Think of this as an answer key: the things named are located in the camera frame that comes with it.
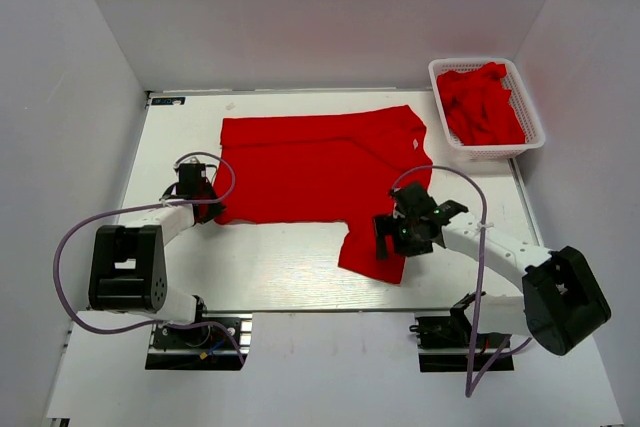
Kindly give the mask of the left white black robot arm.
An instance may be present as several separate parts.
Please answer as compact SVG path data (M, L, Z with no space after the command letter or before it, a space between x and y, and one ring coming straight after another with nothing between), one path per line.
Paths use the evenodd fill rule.
M88 291L92 309L177 324L177 334L191 346L209 339L212 324L197 312L200 298L169 284L165 247L225 210L207 176L210 167L197 159L180 164L178 181L165 191L159 208L126 225L97 230Z

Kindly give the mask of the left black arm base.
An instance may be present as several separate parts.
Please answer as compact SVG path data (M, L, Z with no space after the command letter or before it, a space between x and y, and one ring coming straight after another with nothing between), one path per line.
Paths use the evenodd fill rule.
M250 313L204 311L197 321L217 322L182 330L154 327L145 369L150 371L240 371L247 359L252 333Z

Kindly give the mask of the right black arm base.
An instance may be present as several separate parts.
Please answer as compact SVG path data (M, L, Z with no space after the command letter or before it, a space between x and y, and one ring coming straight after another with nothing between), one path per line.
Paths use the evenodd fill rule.
M422 373L464 373L467 370L471 321L465 313L473 306L474 294L467 294L454 304L447 315L424 314L416 317L409 332L416 336L419 368ZM497 333L477 334L474 372L488 362L505 339ZM514 371L514 362L507 357L510 344L489 367L489 371Z

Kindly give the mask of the red t shirt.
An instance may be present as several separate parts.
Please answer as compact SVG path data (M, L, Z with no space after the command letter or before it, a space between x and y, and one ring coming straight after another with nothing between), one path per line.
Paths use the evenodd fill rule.
M214 188L226 193L221 225L333 223L348 228L338 265L399 284L405 260L376 258L373 219L390 213L396 179L430 158L427 127L407 106L325 116L227 118L220 144L227 165Z

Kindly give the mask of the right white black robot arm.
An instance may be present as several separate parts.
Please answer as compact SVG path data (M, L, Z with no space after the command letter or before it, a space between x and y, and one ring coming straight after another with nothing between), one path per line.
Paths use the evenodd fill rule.
M425 255L440 246L483 261L519 291L463 297L449 310L449 338L472 346L486 334L519 335L563 356L610 320L611 308L579 250L519 241L481 223L454 200L436 203L417 182L391 197L393 212L373 220L378 260Z

